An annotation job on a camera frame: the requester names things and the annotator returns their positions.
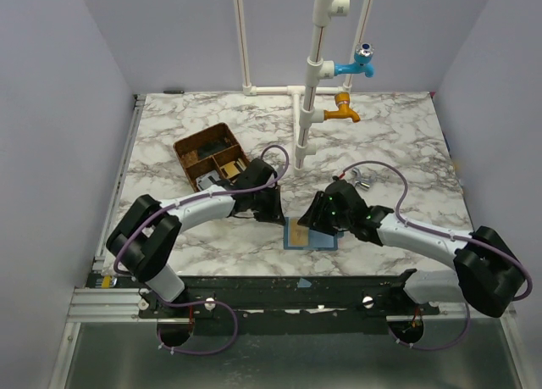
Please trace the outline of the blue leather card holder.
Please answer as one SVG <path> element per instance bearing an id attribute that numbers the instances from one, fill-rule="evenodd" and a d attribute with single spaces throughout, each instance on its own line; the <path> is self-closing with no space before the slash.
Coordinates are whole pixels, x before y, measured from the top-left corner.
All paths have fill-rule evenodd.
<path id="1" fill-rule="evenodd" d="M 336 251 L 338 237 L 310 230 L 297 224 L 298 218 L 287 217 L 284 227 L 284 250 Z"/>

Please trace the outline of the gold card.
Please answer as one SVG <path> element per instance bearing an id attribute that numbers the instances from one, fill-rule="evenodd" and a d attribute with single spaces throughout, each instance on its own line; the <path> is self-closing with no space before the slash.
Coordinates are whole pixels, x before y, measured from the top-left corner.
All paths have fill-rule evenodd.
<path id="1" fill-rule="evenodd" d="M 309 243 L 309 229 L 299 225 L 297 218 L 291 218 L 288 230 L 288 243 L 292 247 L 305 247 Z"/>
<path id="2" fill-rule="evenodd" d="M 246 169 L 246 165 L 242 159 L 237 159 L 228 162 L 220 167 L 225 179 L 232 180 L 240 175 Z"/>

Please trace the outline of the silver white card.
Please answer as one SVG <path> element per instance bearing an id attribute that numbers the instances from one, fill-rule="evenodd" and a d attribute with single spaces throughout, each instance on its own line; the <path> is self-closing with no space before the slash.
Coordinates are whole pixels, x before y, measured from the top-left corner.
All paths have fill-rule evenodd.
<path id="1" fill-rule="evenodd" d="M 196 188 L 198 191 L 207 190 L 210 186 L 213 186 L 220 182 L 222 178 L 216 170 L 211 170 L 206 174 L 200 175 L 196 178 Z"/>

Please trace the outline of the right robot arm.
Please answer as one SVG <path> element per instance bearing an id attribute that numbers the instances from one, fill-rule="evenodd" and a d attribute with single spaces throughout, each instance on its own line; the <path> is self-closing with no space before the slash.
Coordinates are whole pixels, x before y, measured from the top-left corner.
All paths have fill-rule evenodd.
<path id="1" fill-rule="evenodd" d="M 467 303 L 499 318 L 527 280 L 494 230 L 481 226 L 468 233 L 400 220 L 392 208 L 367 205 L 346 181 L 317 192 L 298 223 L 331 236 L 348 231 L 362 242 L 405 249 L 445 265 L 445 270 L 416 270 L 407 277 L 403 290 L 418 304 Z"/>

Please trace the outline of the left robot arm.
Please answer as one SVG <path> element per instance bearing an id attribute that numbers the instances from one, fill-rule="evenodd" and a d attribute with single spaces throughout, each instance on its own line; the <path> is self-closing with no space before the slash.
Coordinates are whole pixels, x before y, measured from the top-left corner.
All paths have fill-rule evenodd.
<path id="1" fill-rule="evenodd" d="M 245 211 L 252 211 L 259 222 L 284 225 L 278 185 L 284 174 L 255 158 L 235 181 L 220 180 L 189 196 L 158 201 L 141 195 L 109 235 L 106 248 L 115 265 L 173 303 L 185 290 L 185 283 L 168 265 L 179 234 Z"/>

